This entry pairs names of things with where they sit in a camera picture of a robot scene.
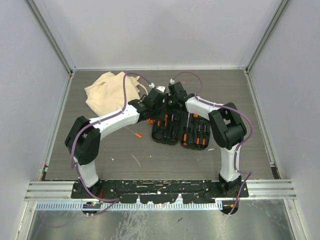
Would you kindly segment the orange black needle-nose pliers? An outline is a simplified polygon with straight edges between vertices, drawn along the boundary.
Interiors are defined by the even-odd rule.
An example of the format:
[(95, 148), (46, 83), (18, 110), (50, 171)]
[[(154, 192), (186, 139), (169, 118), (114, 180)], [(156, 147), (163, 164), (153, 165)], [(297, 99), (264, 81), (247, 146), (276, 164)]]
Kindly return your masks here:
[(167, 127), (167, 121), (158, 121), (157, 126), (159, 129), (164, 130)]

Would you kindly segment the thin orange tip screwdriver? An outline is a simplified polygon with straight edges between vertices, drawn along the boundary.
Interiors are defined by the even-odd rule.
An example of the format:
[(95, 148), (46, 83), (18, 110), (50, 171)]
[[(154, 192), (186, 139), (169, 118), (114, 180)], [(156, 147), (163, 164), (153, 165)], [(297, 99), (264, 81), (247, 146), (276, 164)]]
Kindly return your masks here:
[(189, 121), (190, 121), (190, 113), (187, 114), (186, 126), (183, 129), (183, 138), (182, 138), (183, 146), (188, 145)]

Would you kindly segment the black plastic tool case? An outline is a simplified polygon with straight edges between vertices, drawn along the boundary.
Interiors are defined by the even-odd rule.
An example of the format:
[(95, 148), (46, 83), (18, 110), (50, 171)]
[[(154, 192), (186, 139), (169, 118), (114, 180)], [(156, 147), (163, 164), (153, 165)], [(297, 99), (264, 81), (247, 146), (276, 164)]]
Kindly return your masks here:
[[(179, 132), (177, 139), (171, 138), (171, 124), (172, 124), (172, 114), (178, 114), (179, 116)], [(182, 141), (183, 141), (183, 132), (184, 128), (186, 126), (186, 121), (187, 121), (187, 115), (188, 112), (182, 111), (182, 110), (171, 110), (165, 113), (165, 120), (167, 121), (167, 126), (166, 129), (159, 129), (158, 128), (158, 121), (148, 119), (147, 122), (152, 124), (152, 129), (151, 129), (151, 138), (161, 144), (166, 144), (166, 145), (176, 145), (176, 144), (181, 144), (182, 147), (187, 148), (187, 149), (192, 149), (192, 150), (205, 150), (210, 143), (210, 137), (211, 137), (211, 126), (210, 122), (199, 116), (197, 119), (193, 118), (193, 113), (190, 113), (189, 116), (189, 132), (188, 132), (188, 145), (183, 146)], [(196, 144), (196, 133), (197, 133), (197, 128), (200, 125), (200, 131), (199, 131), (199, 145)], [(205, 146), (202, 146), (202, 131), (204, 129), (204, 125), (206, 125), (206, 141), (205, 141)]]

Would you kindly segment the thin orange-tip screwdriver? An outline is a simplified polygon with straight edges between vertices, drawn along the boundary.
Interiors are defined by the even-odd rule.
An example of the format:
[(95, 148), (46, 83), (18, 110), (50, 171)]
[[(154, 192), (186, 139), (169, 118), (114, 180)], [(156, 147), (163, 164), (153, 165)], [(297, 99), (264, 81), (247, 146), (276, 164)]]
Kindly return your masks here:
[(133, 130), (131, 130), (130, 128), (128, 128), (128, 127), (123, 127), (125, 130), (127, 130), (127, 131), (129, 131), (130, 133), (132, 133), (133, 135), (135, 135), (136, 137), (138, 137), (138, 138), (142, 138), (142, 136), (139, 134), (139, 133), (137, 133), (137, 132), (135, 132), (135, 131), (133, 131)]

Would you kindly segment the small orange black screwdriver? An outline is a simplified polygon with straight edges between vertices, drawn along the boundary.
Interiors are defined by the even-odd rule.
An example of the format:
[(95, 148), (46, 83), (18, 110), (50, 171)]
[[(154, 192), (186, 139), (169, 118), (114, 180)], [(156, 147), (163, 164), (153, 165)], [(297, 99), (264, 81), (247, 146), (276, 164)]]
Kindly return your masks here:
[(197, 145), (200, 144), (200, 125), (197, 128), (197, 132), (196, 132), (196, 142)]

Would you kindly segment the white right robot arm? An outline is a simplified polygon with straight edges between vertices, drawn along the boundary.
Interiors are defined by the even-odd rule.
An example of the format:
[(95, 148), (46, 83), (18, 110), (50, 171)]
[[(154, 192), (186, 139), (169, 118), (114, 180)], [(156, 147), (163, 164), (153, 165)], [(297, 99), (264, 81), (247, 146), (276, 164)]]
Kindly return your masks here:
[(240, 149), (248, 140), (244, 115), (229, 102), (219, 104), (204, 100), (196, 94), (187, 94), (181, 82), (170, 80), (169, 105), (179, 107), (189, 114), (196, 114), (209, 121), (211, 133), (221, 152), (221, 169), (218, 175), (219, 191), (231, 197), (242, 187)]

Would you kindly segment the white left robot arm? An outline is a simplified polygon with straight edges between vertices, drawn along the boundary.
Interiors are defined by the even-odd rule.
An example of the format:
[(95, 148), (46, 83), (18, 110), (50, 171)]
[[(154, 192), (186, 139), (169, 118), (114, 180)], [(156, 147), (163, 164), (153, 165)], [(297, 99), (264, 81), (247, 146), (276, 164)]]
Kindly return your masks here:
[(76, 167), (82, 182), (82, 192), (88, 198), (95, 198), (100, 193), (95, 159), (99, 154), (101, 140), (128, 125), (148, 119), (162, 120), (165, 98), (166, 88), (158, 86), (151, 89), (143, 99), (129, 101), (121, 110), (91, 119), (80, 116), (75, 120), (64, 144), (71, 155), (71, 165)]

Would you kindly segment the beige cloth bag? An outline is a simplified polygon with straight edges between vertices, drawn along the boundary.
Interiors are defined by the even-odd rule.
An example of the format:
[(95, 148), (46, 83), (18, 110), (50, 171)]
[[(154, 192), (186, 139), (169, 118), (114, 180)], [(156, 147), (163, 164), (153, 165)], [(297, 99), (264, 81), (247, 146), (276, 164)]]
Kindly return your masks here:
[(99, 117), (123, 108), (124, 104), (139, 99), (147, 94), (147, 88), (139, 82), (139, 76), (126, 76), (122, 71), (118, 74), (106, 72), (92, 85), (84, 89), (87, 99), (85, 103)]

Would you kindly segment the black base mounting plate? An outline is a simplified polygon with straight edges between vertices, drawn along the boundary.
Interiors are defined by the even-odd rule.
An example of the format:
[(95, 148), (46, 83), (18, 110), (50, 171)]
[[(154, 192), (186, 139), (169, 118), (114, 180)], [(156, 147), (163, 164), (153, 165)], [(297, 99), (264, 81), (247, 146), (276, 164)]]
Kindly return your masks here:
[(224, 191), (214, 180), (100, 180), (90, 192), (101, 199), (119, 199), (124, 204), (214, 203), (217, 198), (236, 198), (239, 190)]

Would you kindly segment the aluminium front rail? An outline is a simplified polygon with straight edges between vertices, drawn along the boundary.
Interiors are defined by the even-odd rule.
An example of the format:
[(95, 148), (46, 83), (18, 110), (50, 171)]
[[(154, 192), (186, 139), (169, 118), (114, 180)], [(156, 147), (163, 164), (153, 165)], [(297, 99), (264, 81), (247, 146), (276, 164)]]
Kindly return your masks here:
[(141, 197), (164, 198), (170, 202), (180, 199), (190, 201), (242, 199), (295, 200), (293, 184), (287, 179), (247, 180), (236, 190), (224, 193), (217, 180), (107, 180), (100, 181), (92, 194), (86, 192), (79, 181), (34, 181), (28, 186), (24, 199), (78, 200), (78, 199), (120, 199), (122, 202), (136, 202)]

